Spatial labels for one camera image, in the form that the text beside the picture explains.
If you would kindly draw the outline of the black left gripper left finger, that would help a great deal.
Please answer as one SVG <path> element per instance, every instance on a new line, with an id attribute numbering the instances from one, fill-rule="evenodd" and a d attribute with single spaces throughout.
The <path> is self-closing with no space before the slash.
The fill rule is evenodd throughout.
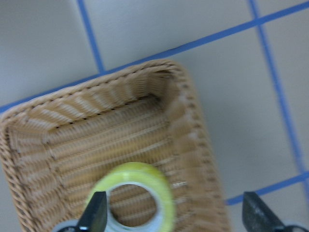
<path id="1" fill-rule="evenodd" d="M 107 195 L 95 192 L 80 217 L 77 232 L 104 232 L 107 226 Z"/>

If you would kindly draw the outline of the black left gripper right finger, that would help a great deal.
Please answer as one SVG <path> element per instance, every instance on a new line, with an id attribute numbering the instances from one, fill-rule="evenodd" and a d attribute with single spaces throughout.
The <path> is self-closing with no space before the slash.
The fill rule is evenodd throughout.
<path id="1" fill-rule="evenodd" d="M 244 192 L 242 223 L 247 232 L 288 232 L 283 222 L 255 192 Z"/>

